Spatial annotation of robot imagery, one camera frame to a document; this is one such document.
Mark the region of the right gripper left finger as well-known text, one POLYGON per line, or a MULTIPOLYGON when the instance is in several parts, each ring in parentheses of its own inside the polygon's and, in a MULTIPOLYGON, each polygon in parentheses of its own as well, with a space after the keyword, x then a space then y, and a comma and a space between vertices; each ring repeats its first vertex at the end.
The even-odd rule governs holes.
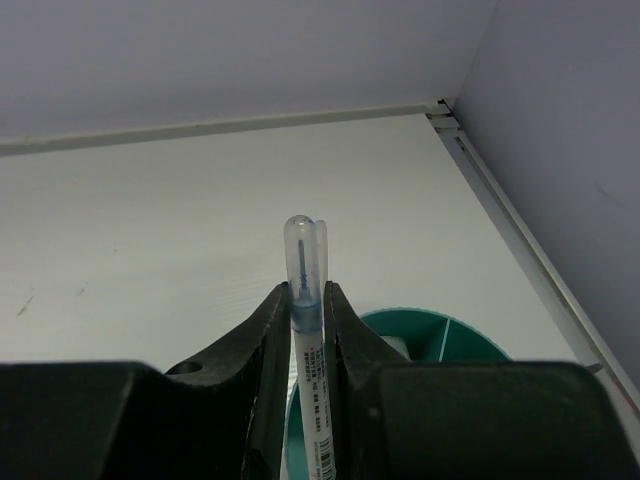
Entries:
POLYGON ((166 372, 133 361, 3 364, 2 477, 278 478, 289 313, 280 284, 166 372))

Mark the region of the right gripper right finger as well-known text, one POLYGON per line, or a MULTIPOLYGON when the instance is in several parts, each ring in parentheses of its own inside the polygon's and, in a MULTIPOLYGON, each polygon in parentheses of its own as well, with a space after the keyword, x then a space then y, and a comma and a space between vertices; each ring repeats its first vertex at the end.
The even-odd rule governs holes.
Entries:
POLYGON ((412 362, 324 293, 341 479, 626 479, 630 444, 599 380, 570 362, 412 362))

